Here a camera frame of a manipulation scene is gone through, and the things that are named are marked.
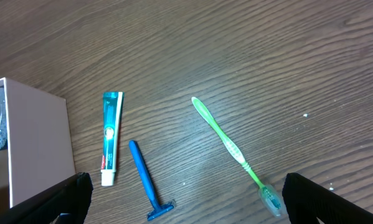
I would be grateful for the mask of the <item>white cardboard box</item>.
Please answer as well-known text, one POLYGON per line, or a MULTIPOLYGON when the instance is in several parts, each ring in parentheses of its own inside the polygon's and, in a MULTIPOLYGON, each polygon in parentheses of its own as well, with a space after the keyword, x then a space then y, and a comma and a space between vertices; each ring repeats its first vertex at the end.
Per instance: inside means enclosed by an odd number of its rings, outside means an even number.
POLYGON ((7 144, 0 150, 0 211, 75 174, 66 100, 8 78, 7 144))

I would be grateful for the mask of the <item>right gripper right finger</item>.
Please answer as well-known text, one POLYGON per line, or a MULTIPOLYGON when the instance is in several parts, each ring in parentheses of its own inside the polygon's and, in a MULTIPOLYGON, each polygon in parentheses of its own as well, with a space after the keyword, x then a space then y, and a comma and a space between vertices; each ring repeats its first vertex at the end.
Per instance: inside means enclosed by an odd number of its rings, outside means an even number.
POLYGON ((292 224, 373 224, 373 214, 298 173, 286 175, 282 190, 292 224))

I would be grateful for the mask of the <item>blue disposable razor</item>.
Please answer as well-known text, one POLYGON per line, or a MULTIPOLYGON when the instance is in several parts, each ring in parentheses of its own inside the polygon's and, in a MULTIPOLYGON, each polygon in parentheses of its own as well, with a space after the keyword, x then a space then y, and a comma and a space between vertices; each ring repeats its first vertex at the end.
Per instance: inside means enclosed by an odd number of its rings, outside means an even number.
POLYGON ((149 201, 153 207, 153 210, 147 214, 147 221, 152 221, 157 217, 173 210, 176 207, 175 201, 170 201, 165 204, 160 204, 159 198, 156 194, 153 182, 151 180, 149 171, 146 167, 142 153, 138 146, 138 143, 134 140, 129 142, 131 154, 133 156, 136 168, 138 170, 142 185, 149 198, 149 201))

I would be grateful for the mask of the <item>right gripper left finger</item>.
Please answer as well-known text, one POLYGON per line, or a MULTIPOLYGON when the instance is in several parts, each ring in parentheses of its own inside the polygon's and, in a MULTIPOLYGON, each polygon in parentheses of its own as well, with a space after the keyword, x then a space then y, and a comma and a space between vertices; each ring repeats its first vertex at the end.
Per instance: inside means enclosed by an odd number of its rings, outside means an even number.
POLYGON ((75 174, 10 208, 0 215, 0 224, 83 224, 92 192, 90 174, 75 174))

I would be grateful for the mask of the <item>teal toothpaste tube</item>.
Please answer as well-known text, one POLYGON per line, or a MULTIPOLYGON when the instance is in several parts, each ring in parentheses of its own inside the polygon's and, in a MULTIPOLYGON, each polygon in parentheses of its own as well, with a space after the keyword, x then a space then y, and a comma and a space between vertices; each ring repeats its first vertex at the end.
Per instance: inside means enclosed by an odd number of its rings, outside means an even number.
POLYGON ((123 92, 112 91, 103 94, 103 156, 101 164, 101 185, 103 187, 112 186, 115 180, 123 98, 123 92))

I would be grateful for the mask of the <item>green toothbrush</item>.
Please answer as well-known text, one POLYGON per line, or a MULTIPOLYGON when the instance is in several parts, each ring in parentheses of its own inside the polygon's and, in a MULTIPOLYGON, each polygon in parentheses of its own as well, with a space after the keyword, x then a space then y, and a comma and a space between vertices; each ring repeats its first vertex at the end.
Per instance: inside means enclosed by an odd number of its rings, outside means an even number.
POLYGON ((207 107, 196 97, 191 98, 192 104, 197 112, 209 124, 209 126, 216 132, 229 154, 242 166, 242 168, 249 174, 252 180, 258 185, 258 195, 263 204, 274 217, 281 217, 286 215, 286 206, 280 194, 273 188, 272 185, 265 185, 254 173, 249 163, 244 158, 238 146, 223 132, 217 124, 214 117, 211 115, 207 107))

